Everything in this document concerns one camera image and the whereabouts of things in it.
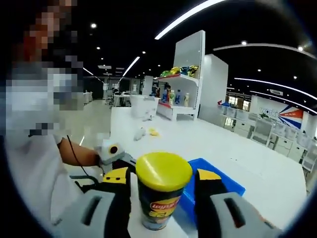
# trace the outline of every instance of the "person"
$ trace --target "person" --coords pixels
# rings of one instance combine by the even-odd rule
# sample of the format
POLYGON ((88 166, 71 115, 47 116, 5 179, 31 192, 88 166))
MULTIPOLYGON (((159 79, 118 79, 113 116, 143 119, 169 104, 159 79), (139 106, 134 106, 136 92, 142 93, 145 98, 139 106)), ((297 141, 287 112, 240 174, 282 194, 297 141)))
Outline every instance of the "person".
MULTIPOLYGON (((32 3, 21 2, 29 8, 32 3)), ((34 19, 28 18, 33 24, 15 28, 23 29, 23 34, 14 38, 12 70, 6 75, 5 122, 1 129, 7 164, 17 191, 32 215, 50 230, 63 211, 82 194, 63 163, 96 166, 100 158, 96 151, 54 135, 60 120, 59 110, 72 110, 74 102, 69 99, 83 94, 79 89, 73 92, 66 86, 55 86, 76 83, 76 74, 67 74, 65 69, 43 61, 50 59, 50 47, 76 2, 59 0, 46 4, 37 6, 40 11, 34 19)))

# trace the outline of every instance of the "yellow lid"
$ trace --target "yellow lid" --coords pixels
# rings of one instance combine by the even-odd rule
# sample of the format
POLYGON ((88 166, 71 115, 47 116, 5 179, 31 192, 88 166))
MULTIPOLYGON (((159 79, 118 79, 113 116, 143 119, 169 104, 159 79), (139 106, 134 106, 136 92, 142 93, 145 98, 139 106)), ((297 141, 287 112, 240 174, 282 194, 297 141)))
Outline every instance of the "yellow lid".
POLYGON ((172 192, 183 188, 190 180, 193 171, 182 157, 153 152, 137 159, 138 179, 147 187, 161 192, 172 192))

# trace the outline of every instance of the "blue tray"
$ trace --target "blue tray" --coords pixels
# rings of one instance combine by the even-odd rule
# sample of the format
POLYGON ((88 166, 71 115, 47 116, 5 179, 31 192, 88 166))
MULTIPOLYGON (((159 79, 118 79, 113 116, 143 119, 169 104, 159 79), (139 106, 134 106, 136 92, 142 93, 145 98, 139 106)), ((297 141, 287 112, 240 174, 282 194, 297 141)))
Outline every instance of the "blue tray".
POLYGON ((194 211, 195 206, 195 198, 194 198, 194 189, 195 189, 195 173, 197 169, 208 170, 218 174, 221 177, 222 182, 226 186, 229 192, 236 192, 240 196, 245 192, 245 188, 238 184, 236 181, 229 178, 223 172, 221 172, 216 167, 212 166, 206 160, 199 158, 195 160, 191 160, 188 162, 193 169, 193 176, 190 179, 189 183, 184 188, 184 192, 179 200, 180 206, 187 213, 187 215, 196 223, 196 214, 194 211))

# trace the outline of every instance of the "black ceiling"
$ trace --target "black ceiling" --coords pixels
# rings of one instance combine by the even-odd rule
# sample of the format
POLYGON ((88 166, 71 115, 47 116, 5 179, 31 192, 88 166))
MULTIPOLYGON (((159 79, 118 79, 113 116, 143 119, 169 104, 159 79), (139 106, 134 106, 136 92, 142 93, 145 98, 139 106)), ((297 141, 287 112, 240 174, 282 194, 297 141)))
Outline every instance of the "black ceiling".
POLYGON ((116 75, 116 67, 127 68, 135 57, 140 56, 126 76, 159 76, 163 70, 172 67, 176 42, 205 30, 206 54, 215 54, 229 64, 228 87, 246 94, 250 94, 250 90, 270 94, 267 89, 276 89, 283 91, 283 97, 288 100, 309 108, 317 104, 316 100, 293 90, 234 79, 274 82, 317 96, 316 59, 272 47, 213 51, 245 40, 294 48, 300 45, 306 52, 316 55, 313 44, 317 39, 314 1, 227 0, 197 13, 160 40, 154 39, 169 23, 202 2, 204 0, 173 0, 154 4, 151 1, 117 0, 101 4, 97 0, 82 1, 73 14, 73 22, 79 32, 79 55, 84 67, 96 76, 103 76, 105 70, 98 69, 98 65, 111 65, 112 70, 107 71, 116 75), (97 28, 91 29, 91 23, 96 23, 97 28))

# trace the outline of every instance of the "lay's chip canister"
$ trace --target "lay's chip canister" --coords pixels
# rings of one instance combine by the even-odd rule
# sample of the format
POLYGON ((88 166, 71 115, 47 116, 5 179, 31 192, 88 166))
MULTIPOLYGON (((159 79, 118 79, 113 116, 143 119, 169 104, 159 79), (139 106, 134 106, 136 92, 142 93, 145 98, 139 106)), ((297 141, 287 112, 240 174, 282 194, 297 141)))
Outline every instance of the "lay's chip canister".
POLYGON ((174 212, 192 168, 182 157, 154 152, 141 156, 136 163, 142 224, 161 230, 174 212))

